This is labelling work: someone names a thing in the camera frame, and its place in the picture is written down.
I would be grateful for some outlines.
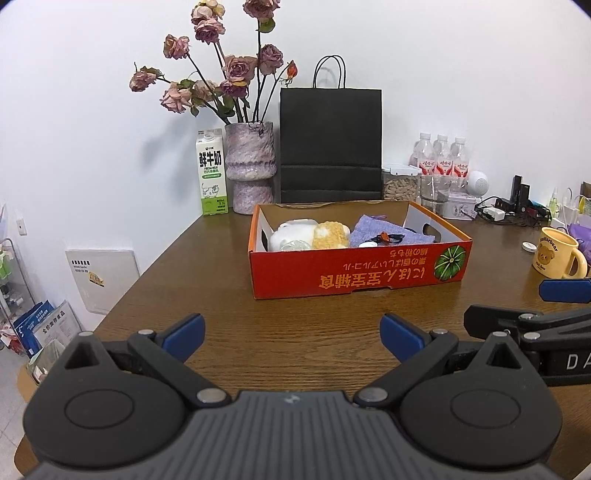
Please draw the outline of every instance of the fresh milk carton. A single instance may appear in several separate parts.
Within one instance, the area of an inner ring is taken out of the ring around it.
[[[228,191],[223,158],[222,129],[197,133],[199,192],[204,215],[228,212]]]

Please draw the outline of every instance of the yellow knitted item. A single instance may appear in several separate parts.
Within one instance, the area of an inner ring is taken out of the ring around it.
[[[349,248],[349,227],[339,222],[324,222],[314,230],[312,248],[328,250],[333,248]]]

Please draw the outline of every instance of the clear jar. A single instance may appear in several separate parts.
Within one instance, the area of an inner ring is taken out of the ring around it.
[[[382,198],[399,202],[416,202],[421,169],[412,165],[384,165]]]

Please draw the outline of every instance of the vase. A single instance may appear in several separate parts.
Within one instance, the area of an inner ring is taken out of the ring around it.
[[[234,180],[233,209],[251,215],[260,203],[272,203],[269,181],[277,173],[273,122],[226,126],[226,176]]]

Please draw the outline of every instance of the mug handle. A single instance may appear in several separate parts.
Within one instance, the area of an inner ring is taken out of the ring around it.
[[[573,255],[577,259],[578,269],[574,275],[568,275],[568,273],[565,273],[562,278],[585,278],[587,276],[587,270],[589,269],[587,259],[583,253],[576,248],[573,250]]]

